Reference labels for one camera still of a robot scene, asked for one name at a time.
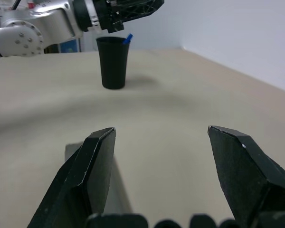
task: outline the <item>black cup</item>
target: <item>black cup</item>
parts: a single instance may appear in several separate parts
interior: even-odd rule
[[[96,40],[104,88],[124,87],[130,46],[130,43],[123,44],[124,40],[125,38],[120,37],[101,37]]]

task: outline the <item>table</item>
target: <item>table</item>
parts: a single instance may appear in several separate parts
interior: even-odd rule
[[[232,216],[208,125],[253,136],[285,169],[285,92],[184,50],[131,51],[127,86],[101,86],[98,53],[0,60],[0,227],[26,227],[68,143],[116,127],[128,210],[149,224]]]

